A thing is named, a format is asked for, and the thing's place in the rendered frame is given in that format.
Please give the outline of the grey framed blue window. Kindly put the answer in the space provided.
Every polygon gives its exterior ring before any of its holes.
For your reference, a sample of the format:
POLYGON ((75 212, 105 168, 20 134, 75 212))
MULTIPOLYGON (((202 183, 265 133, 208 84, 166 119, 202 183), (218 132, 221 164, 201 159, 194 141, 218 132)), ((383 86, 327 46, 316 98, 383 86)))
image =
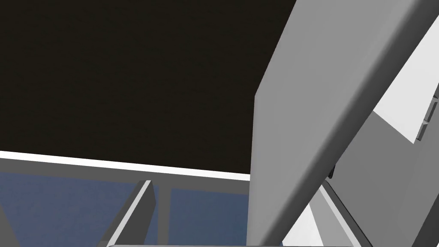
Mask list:
POLYGON ((0 158, 0 209, 21 247, 95 247, 140 180, 156 199, 145 244, 246 243, 242 180, 0 158))

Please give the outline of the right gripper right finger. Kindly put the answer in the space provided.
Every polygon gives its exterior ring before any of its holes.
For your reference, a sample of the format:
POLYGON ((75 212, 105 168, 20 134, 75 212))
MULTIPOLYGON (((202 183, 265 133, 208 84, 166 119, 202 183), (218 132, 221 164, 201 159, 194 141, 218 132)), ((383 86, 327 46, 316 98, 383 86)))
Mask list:
POLYGON ((373 247, 328 181, 310 201, 324 247, 373 247))

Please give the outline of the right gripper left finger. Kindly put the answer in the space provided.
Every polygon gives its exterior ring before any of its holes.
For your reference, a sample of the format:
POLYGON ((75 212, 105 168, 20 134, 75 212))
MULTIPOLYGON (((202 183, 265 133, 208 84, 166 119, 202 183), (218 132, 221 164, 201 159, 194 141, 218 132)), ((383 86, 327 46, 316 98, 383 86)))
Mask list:
POLYGON ((139 181, 97 245, 142 245, 155 204, 152 181, 139 181))

